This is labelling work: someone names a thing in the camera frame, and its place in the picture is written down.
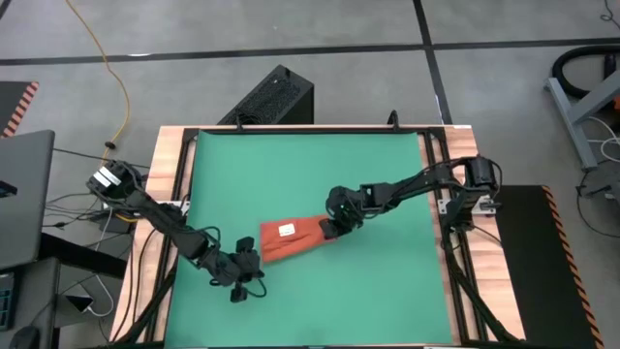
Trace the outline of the black computer tower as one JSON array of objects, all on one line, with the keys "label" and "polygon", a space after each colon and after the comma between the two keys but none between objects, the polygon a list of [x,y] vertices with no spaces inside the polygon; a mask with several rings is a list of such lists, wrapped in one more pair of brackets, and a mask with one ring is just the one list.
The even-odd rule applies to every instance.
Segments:
[{"label": "black computer tower", "polygon": [[289,68],[276,66],[219,122],[219,125],[313,124],[315,85]]}]

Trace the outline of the grey metal stand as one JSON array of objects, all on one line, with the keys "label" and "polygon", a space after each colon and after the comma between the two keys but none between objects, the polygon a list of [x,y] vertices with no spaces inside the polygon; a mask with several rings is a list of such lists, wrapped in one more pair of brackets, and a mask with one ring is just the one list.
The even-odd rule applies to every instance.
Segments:
[{"label": "grey metal stand", "polygon": [[547,79],[545,86],[551,93],[553,101],[561,114],[562,121],[580,159],[582,169],[589,171],[597,168],[598,162],[587,141],[583,130],[583,123],[588,117],[609,103],[616,95],[620,94],[620,71],[616,71],[604,79],[585,97],[574,104],[569,101],[558,79]]}]

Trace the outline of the black computer mouse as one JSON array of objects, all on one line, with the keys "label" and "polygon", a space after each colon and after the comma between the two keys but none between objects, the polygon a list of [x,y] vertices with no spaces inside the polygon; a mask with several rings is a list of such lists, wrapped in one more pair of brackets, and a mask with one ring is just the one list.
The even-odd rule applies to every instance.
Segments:
[{"label": "black computer mouse", "polygon": [[18,330],[12,337],[9,349],[39,349],[40,331],[34,326],[26,326]]}]

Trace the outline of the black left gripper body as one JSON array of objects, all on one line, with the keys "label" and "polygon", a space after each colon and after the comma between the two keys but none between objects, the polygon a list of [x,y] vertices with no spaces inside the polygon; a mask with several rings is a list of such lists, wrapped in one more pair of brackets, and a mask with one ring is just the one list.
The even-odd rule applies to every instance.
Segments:
[{"label": "black left gripper body", "polygon": [[234,253],[214,249],[207,255],[207,270],[212,276],[209,284],[214,287],[232,286],[232,303],[246,301],[249,296],[257,299],[264,297],[264,284],[259,283],[263,290],[261,293],[252,292],[245,286],[255,280],[257,266],[261,266],[261,258],[254,243],[251,237],[241,238],[236,242]]}]

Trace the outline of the green table mat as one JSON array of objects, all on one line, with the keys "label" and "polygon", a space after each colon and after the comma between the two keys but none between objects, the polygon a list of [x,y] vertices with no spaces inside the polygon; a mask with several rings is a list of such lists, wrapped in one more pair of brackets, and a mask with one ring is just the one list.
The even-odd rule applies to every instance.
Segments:
[{"label": "green table mat", "polygon": [[[189,223],[226,252],[263,223],[320,215],[335,186],[396,182],[421,170],[414,134],[202,133]],[[250,297],[210,285],[180,260],[168,348],[449,343],[445,289],[429,202],[419,196],[303,254],[268,264]]]}]

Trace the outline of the orange towel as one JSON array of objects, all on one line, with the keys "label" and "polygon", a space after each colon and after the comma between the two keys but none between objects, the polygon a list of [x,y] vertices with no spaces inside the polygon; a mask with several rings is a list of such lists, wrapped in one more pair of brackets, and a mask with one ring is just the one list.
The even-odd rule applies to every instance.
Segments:
[{"label": "orange towel", "polygon": [[260,225],[260,255],[274,263],[328,243],[320,226],[326,215],[287,218]]}]

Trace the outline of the black desk beam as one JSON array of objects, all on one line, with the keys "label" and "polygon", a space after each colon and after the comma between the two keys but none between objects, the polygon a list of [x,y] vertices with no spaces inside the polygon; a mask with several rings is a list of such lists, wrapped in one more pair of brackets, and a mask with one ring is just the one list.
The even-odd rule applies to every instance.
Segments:
[{"label": "black desk beam", "polygon": [[127,263],[119,257],[113,257],[46,233],[41,233],[38,257],[40,259],[55,258],[63,265],[117,279],[124,278],[127,267]]}]

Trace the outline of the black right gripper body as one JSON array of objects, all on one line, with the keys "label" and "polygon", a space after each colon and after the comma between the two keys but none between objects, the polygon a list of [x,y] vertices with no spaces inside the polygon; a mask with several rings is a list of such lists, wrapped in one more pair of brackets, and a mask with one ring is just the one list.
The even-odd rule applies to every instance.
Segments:
[{"label": "black right gripper body", "polygon": [[364,219],[374,216],[371,191],[363,186],[358,190],[333,187],[325,200],[325,211],[339,227],[359,227]]}]

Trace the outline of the black orange-striped floor mat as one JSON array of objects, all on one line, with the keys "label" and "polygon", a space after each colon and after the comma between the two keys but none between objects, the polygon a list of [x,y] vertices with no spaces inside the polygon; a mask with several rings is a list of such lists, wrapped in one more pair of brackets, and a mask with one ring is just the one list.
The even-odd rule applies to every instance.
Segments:
[{"label": "black orange-striped floor mat", "polygon": [[605,349],[550,189],[501,189],[496,223],[519,315],[532,344]]},{"label": "black orange-striped floor mat", "polygon": [[0,81],[0,139],[16,134],[39,87],[37,81]]}]

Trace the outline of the grey desk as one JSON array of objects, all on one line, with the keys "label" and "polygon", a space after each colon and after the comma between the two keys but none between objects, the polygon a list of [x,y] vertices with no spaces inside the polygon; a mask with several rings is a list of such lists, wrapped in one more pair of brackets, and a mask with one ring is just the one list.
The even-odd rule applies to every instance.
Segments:
[{"label": "grey desk", "polygon": [[54,258],[10,269],[15,274],[16,307],[13,325],[0,331],[0,349],[10,349],[14,335],[32,325],[39,331],[38,349],[57,349],[56,295],[60,263]]}]

